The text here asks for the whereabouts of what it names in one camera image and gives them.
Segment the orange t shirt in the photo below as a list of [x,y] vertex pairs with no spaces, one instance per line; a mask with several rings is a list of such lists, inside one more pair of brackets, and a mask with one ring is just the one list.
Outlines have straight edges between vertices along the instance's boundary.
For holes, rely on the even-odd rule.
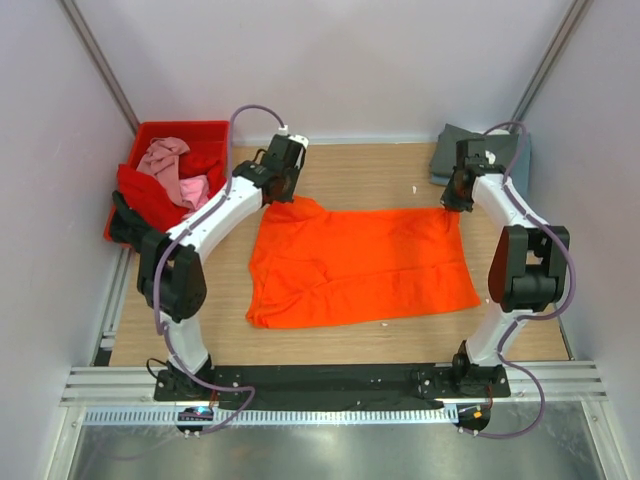
[[269,206],[249,261],[247,321],[341,326],[475,308],[459,216],[443,208],[331,211],[311,198]]

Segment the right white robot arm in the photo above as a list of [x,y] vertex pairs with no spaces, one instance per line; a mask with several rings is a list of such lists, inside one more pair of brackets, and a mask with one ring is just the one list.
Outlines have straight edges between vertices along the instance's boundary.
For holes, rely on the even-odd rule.
[[448,373],[460,396],[484,396],[506,386],[504,354],[529,321],[564,295],[570,235],[552,226],[517,192],[507,169],[487,158],[483,139],[456,143],[456,163],[441,197],[453,212],[482,207],[500,236],[489,269],[489,310],[476,332],[452,359]]

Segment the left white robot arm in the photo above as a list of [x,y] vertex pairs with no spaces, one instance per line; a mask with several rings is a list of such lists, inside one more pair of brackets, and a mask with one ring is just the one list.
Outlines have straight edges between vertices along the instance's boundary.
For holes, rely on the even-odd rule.
[[193,216],[143,238],[137,288],[154,311],[169,363],[180,371],[177,387],[189,399],[204,398],[212,387],[211,356],[199,321],[207,296],[204,262],[248,216],[293,200],[308,145],[301,135],[274,135],[266,151],[232,168],[222,190]]

